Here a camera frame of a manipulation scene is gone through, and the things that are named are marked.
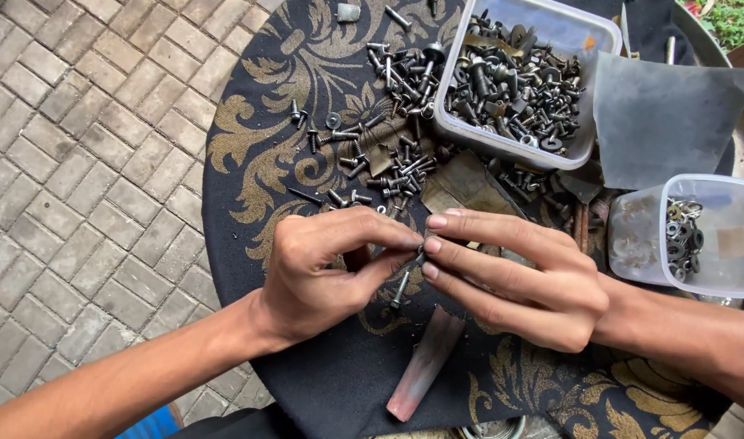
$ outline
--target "container of washers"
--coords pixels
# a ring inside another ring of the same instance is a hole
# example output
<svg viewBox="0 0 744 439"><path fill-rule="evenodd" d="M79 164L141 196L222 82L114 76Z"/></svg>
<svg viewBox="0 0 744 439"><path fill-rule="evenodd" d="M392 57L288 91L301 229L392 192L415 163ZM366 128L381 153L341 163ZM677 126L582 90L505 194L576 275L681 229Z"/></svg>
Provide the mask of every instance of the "container of washers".
<svg viewBox="0 0 744 439"><path fill-rule="evenodd" d="M581 112L577 118L581 128L575 131L576 138L564 142L563 145L568 148L564 156L489 133L445 111L445 96L467 26L472 15L481 15L485 9L488 9L488 18L499 20L508 28L516 24L523 24L527 29L536 26L538 42L550 42L555 55L565 59L576 55L581 61L581 86L587 88L578 100ZM619 55L621 47L621 30L613 22L553 0L467 0L435 94L436 132L480 154L522 163L534 169L579 168L589 160L597 137L592 108L598 52Z"/></svg>
<svg viewBox="0 0 744 439"><path fill-rule="evenodd" d="M699 272L678 280L675 267L669 266L668 247L674 236L686 233L673 223L683 224L690 215L697 216L694 224L702 233ZM608 225L609 263L618 276L696 294L744 298L744 180L677 175L664 185L619 196L611 205Z"/></svg>

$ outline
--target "transparent plastic container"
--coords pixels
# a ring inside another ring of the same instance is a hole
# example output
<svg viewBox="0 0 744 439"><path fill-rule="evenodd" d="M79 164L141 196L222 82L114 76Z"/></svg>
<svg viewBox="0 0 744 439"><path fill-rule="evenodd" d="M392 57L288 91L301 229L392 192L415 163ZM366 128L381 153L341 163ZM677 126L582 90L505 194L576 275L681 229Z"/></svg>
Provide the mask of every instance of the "transparent plastic container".
<svg viewBox="0 0 744 439"><path fill-rule="evenodd" d="M569 148L566 156L531 148L503 136L488 133L480 127L454 119L445 112L445 95L467 25L472 15L481 15L484 9L488 9L488 18L492 22L500 21L508 29L516 24L523 24L527 29L536 26L535 35L538 42L550 41L554 47L554 54L565 58L577 55L581 61L581 86L587 90L578 101L578 108L581 111L578 122L581 123L581 128L576 130L575 139L564 142L564 146ZM474 149L480 154L525 163L540 170L554 168L574 170L589 160L594 139L597 137L592 114L597 53L600 51L618 55L621 53L621 46L621 30L613 22L552 0L467 0L451 52L445 61L440 87L435 95L435 129L439 135L446 136L454 143Z"/></svg>
<svg viewBox="0 0 744 439"><path fill-rule="evenodd" d="M705 243L700 273L682 283L668 269L665 225L667 198L703 205L695 225ZM696 294L744 298L744 180L728 176L682 174L644 191L618 197L608 230L613 273L628 280L673 285Z"/></svg>

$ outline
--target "black tablecloth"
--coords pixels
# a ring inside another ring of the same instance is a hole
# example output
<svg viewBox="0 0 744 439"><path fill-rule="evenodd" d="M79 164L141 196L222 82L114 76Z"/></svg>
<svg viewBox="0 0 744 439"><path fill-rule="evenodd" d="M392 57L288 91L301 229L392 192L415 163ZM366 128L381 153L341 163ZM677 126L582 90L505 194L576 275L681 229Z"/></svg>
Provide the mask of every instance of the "black tablecloth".
<svg viewBox="0 0 744 439"><path fill-rule="evenodd" d="M383 12L386 3L413 20L412 32L404 35L391 22ZM347 181L348 170L338 166L336 158L348 156L347 142L325 145L311 155L304 149L306 131L324 130L324 117L332 111L342 116L343 126L351 126L389 109L391 101L382 81L375 80L365 45L385 41L392 50L433 41L448 45L463 4L439 3L433 20L426 0L361 0L361 20L340 25L333 16L335 2L288 0L252 39L232 72L207 138L202 214L223 305L263 285L274 225L281 218L317 212L313 204L286 192L287 186L305 192L333 188L349 193L358 188L372 193L362 185L368 174ZM564 3L605 18L621 8L619 0ZM627 4L632 50L643 59L662 61L667 37L677 35L679 62L694 63L690 45L670 20L673 5L670 0ZM504 16L491 17L514 25ZM312 116L299 131L288 115L292 98ZM402 125L402 120L384 122L365 137L365 144L393 145L398 135L394 130ZM391 207L390 201L379 198L377 204ZM428 214L424 206L416 201L408 212L402 221L423 232ZM544 206L541 212L541 224L551 224ZM599 254L602 239L592 239ZM401 424L387 414L385 404L434 304L455 315L465 313L434 292L413 268L406 291L406 299L413 302L406 315L393 314L386 299L399 276L381 288L381 300L358 315L312 340L252 362L271 394L309 437L361 437L542 413L581 439L692 439L703 437L709 419L729 406L720 395L647 360L599 346L583 354L558 354L510 334L494 334L467 316L466 337L411 420Z"/></svg>

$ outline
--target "blue object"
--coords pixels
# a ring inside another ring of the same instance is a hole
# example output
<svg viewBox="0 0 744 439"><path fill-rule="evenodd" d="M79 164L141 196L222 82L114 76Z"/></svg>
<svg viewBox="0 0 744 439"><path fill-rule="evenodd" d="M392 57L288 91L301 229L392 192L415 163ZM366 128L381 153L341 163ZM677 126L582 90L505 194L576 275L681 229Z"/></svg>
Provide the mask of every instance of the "blue object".
<svg viewBox="0 0 744 439"><path fill-rule="evenodd" d="M168 405L152 412L114 439L162 439L179 430Z"/></svg>

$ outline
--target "brick pavement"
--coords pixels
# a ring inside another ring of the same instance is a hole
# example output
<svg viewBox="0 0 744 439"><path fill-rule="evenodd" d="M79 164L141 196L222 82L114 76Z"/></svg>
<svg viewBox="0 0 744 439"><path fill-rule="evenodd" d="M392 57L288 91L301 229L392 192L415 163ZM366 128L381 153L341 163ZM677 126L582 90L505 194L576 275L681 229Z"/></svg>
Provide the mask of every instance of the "brick pavement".
<svg viewBox="0 0 744 439"><path fill-rule="evenodd" d="M0 0L0 404L219 308L204 139L281 0ZM270 395L242 365L187 424Z"/></svg>

